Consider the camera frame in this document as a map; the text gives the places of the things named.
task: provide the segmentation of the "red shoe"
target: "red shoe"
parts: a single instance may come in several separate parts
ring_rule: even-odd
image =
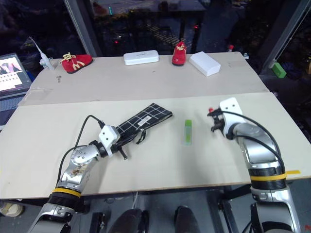
[[[186,50],[187,47],[185,46],[184,42],[180,41],[175,49],[173,54],[172,63],[175,66],[183,66],[186,62]]]
[[[93,59],[90,55],[71,55],[70,52],[63,56],[64,58],[60,61],[65,71],[68,74],[73,74],[83,67],[88,66],[92,63]]]

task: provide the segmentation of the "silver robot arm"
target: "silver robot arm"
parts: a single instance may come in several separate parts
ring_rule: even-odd
[[[220,129],[226,138],[236,140],[242,150],[252,183],[251,193],[257,201],[251,205],[254,232],[300,233],[293,198],[285,182],[284,163],[276,156],[280,155],[277,144],[261,127],[247,123],[239,115],[242,111],[237,100],[229,98],[220,102],[219,109],[210,109],[208,116],[214,119],[212,132]]]
[[[105,125],[99,134],[100,143],[76,148],[70,163],[56,188],[43,205],[28,233],[69,233],[74,207],[89,179],[94,165],[104,157],[112,156],[112,146],[120,137],[115,127]]]

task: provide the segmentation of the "black cable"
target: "black cable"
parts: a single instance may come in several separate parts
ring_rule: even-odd
[[[246,227],[243,229],[242,233],[246,233],[247,228],[252,224],[252,221],[249,221],[249,223],[246,225]]]
[[[79,141],[80,141],[80,138],[81,138],[81,134],[82,134],[83,129],[84,129],[84,126],[86,125],[86,122],[87,122],[87,120],[88,120],[90,117],[93,118],[93,119],[95,119],[95,120],[97,120],[97,122],[99,123],[99,125],[101,125],[101,123],[104,124],[104,123],[103,123],[101,120],[99,120],[97,117],[95,117],[95,116],[93,116],[93,115],[88,115],[88,116],[85,118],[85,120],[84,120],[84,122],[83,122],[83,124],[82,124],[82,127],[81,127],[81,129],[80,129],[79,136],[78,136],[78,138],[77,138],[76,144],[74,145],[75,147],[78,146]]]
[[[259,128],[261,128],[262,130],[264,130],[264,131],[268,134],[268,136],[271,138],[271,140],[273,141],[273,143],[274,143],[274,145],[275,145],[275,147],[276,147],[276,152],[277,152],[278,155],[281,157],[281,151],[280,151],[280,148],[278,147],[278,144],[277,144],[275,138],[272,136],[272,134],[271,134],[265,127],[263,127],[263,126],[260,125],[257,121],[255,121],[255,120],[253,120],[253,119],[251,119],[251,118],[249,118],[249,117],[247,117],[247,116],[243,116],[243,115],[241,115],[241,114],[233,113],[233,112],[228,112],[228,111],[221,111],[221,112],[222,112],[222,113],[233,114],[233,115],[242,117],[242,118],[244,118],[244,119],[246,119],[246,120],[248,120],[248,121],[254,123],[255,125],[257,125],[257,126],[258,126]]]
[[[248,140],[251,140],[251,141],[254,141],[254,142],[257,142],[258,144],[261,144],[263,147],[267,148],[269,151],[271,151],[275,157],[278,159],[280,165],[281,165],[281,168],[282,168],[282,172],[285,173],[285,165],[284,165],[284,162],[282,160],[282,158],[277,154],[277,152],[272,149],[270,146],[268,146],[267,144],[265,144],[264,142],[254,138],[254,137],[250,137],[250,136],[246,136],[246,135],[235,135],[233,136],[233,138],[237,138],[237,137],[243,137],[245,139],[248,139]]]
[[[59,165],[59,170],[58,170],[58,176],[57,176],[56,185],[57,185],[57,183],[58,183],[59,180],[60,180],[60,176],[61,176],[61,174],[62,174],[63,163],[64,163],[64,160],[65,160],[67,154],[68,154],[70,151],[72,151],[72,150],[74,150],[74,149],[76,149],[76,148],[78,148],[78,147],[86,147],[86,145],[77,146],[77,147],[72,147],[72,148],[70,148],[70,149],[63,155],[63,158],[62,158],[62,160],[60,161],[60,165]]]

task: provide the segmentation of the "green highlighter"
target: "green highlighter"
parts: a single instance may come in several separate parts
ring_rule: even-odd
[[[187,146],[192,144],[192,120],[185,120],[184,143]]]

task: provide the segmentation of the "yellow ring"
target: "yellow ring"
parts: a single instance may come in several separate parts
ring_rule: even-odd
[[[70,189],[66,189],[66,188],[56,188],[53,190],[53,193],[55,193],[55,192],[69,193],[69,194],[75,195],[77,197],[81,197],[81,193],[70,190]]]
[[[286,178],[286,173],[276,176],[250,176],[252,181],[276,181]]]

